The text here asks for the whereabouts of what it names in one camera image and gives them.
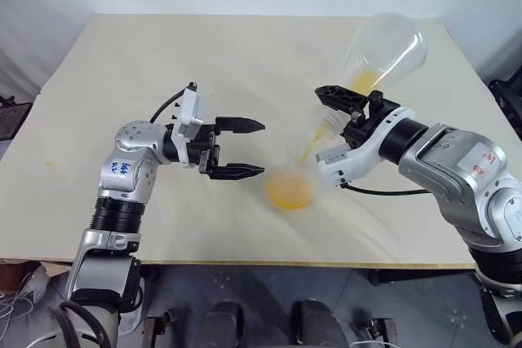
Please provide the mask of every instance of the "wooden table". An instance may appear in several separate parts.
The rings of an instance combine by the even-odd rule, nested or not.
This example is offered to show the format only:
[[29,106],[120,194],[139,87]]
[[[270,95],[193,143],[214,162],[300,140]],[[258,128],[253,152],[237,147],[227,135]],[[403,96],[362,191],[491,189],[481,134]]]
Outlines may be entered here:
[[[142,223],[145,262],[471,267],[457,232],[432,196],[378,197],[322,188],[295,212],[267,203],[268,175],[318,104],[314,88],[334,77],[360,18],[94,15],[43,87],[0,161],[0,257],[71,260],[93,213],[100,168],[116,130],[148,120],[196,81],[206,120],[251,117],[255,134],[223,134],[222,161],[267,173],[211,181],[181,165],[160,168]],[[386,96],[428,125],[484,134],[522,175],[520,141],[493,97],[437,19],[419,21],[429,45],[421,69]],[[167,123],[167,110],[158,122]],[[381,164],[356,183],[381,190],[416,186]]]

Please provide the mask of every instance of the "black cable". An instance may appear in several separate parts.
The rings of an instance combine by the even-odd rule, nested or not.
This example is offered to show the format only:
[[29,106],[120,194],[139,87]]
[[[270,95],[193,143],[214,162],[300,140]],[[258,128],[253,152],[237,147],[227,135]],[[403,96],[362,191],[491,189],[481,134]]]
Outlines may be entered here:
[[370,189],[362,189],[360,187],[353,187],[352,185],[348,185],[347,183],[342,183],[341,188],[347,189],[348,191],[354,191],[354,192],[364,193],[365,195],[374,195],[374,196],[411,196],[411,195],[423,195],[425,193],[431,193],[425,189],[416,189],[413,191],[397,191],[397,192],[373,191]]
[[85,307],[78,305],[76,302],[65,301],[60,303],[60,308],[63,310],[69,309],[83,319],[95,334],[96,341],[100,348],[111,348],[111,341],[108,339],[108,334],[104,326]]
[[78,340],[78,335],[76,334],[76,329],[67,314],[65,314],[65,311],[58,306],[47,307],[47,311],[56,319],[56,322],[58,322],[64,334],[65,346],[67,346],[67,348],[82,348]]
[[138,294],[139,294],[139,299],[134,304],[134,307],[132,307],[132,310],[130,312],[138,310],[138,307],[140,307],[141,304],[144,302],[144,291],[141,289],[141,287],[138,287]]
[[181,95],[183,95],[184,91],[185,91],[185,89],[182,89],[181,91],[179,91],[176,94],[172,95],[162,106],[160,106],[160,108],[151,117],[150,123],[153,124],[155,122],[155,120],[158,118],[158,116],[161,114],[161,112],[163,112],[170,104],[172,104]]

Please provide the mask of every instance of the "beige tabletop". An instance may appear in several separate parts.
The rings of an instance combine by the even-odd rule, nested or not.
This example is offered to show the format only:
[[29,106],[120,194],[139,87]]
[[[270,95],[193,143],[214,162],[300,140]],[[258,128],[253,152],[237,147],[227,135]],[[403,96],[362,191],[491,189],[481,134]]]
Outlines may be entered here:
[[[351,267],[470,267],[432,196],[365,196],[320,189],[294,212],[267,203],[265,183],[335,83],[360,18],[94,15],[0,161],[0,258],[71,260],[93,213],[100,168],[123,124],[148,120],[166,98],[199,85],[206,120],[261,121],[223,134],[222,161],[267,168],[240,182],[211,181],[181,165],[160,168],[142,222],[145,262],[231,262]],[[428,125],[493,139],[522,176],[520,141],[444,25],[420,20],[426,63],[386,90]],[[167,123],[170,111],[158,122]],[[355,183],[417,186],[381,164]]]

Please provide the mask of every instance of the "sticker label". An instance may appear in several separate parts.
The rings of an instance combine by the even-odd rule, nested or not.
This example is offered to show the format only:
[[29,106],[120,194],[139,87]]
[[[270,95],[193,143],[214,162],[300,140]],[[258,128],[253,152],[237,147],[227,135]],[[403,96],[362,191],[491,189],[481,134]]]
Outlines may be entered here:
[[111,163],[111,171],[119,177],[127,177],[132,169],[132,163],[129,161],[120,161],[115,159]]
[[333,156],[329,156],[328,158],[325,159],[325,163],[327,165],[329,165],[330,163],[341,161],[343,159],[346,159],[346,153],[345,152],[342,152],[340,154],[335,154]]
[[478,184],[484,187],[497,173],[499,159],[491,148],[477,143],[457,164],[466,171]]
[[452,151],[455,146],[458,146],[462,140],[462,134],[451,130],[446,133],[433,147],[431,150],[444,150],[446,152]]

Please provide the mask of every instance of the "clear plastic container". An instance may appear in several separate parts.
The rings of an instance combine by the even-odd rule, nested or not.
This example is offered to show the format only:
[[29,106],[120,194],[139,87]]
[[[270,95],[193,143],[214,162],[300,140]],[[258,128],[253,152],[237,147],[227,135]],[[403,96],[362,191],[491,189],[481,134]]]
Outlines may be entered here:
[[419,68],[426,55],[427,44],[414,20],[394,13],[377,14],[357,29],[337,83],[368,95]]

